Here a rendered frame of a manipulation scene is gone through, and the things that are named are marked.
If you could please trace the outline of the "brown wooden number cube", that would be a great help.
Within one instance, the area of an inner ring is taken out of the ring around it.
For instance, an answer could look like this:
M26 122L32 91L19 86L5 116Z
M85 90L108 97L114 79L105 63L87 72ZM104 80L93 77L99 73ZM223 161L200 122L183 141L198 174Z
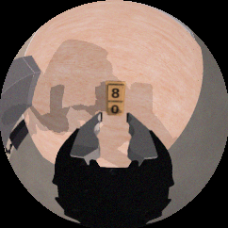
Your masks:
M122 101L107 101L107 115L121 116L122 115Z
M108 101L122 101L123 100L123 84L108 84L107 100Z

